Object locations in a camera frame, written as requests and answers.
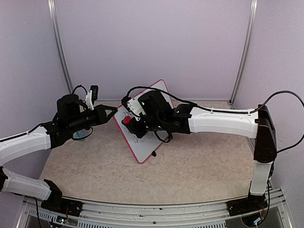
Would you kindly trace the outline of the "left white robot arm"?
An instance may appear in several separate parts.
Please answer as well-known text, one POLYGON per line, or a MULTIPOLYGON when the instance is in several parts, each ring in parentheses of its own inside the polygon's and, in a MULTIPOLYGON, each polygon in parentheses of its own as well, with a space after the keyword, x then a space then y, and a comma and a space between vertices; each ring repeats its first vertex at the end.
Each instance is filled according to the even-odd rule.
POLYGON ((99 104, 94 97, 81 101, 76 94, 57 100, 57 112, 52 121, 39 123, 32 130, 3 138, 0 141, 0 190, 47 201, 56 211, 62 211, 66 200, 62 191, 50 180, 37 180, 10 171, 6 163, 34 152, 48 151, 74 139, 74 133, 108 123, 116 107, 99 104))

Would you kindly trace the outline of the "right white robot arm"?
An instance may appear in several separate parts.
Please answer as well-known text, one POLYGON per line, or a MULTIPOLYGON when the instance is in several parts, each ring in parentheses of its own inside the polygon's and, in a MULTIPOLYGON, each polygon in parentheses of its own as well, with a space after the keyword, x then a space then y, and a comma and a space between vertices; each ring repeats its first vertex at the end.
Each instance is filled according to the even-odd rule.
POLYGON ((199 106, 190 101, 181 101, 173 108, 165 99, 168 93, 152 88, 139 97, 126 95, 122 105, 133 114, 124 118, 122 124, 137 138, 148 132, 167 133, 167 138, 157 137, 169 143, 174 133, 223 133, 244 136, 255 140, 254 171, 250 184, 250 195, 243 200, 243 207, 253 211, 261 204, 271 168, 277 157, 276 131, 268 108, 261 104, 257 109, 230 110, 199 106))

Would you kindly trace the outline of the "red black whiteboard eraser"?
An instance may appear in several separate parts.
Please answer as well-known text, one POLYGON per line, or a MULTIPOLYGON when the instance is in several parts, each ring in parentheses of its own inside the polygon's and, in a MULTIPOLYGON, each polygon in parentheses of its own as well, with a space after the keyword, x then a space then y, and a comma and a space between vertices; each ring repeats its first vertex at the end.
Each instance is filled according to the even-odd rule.
POLYGON ((122 120, 122 124, 123 125, 128 125, 129 122, 131 121, 131 117, 130 116, 126 116, 123 120, 122 120))

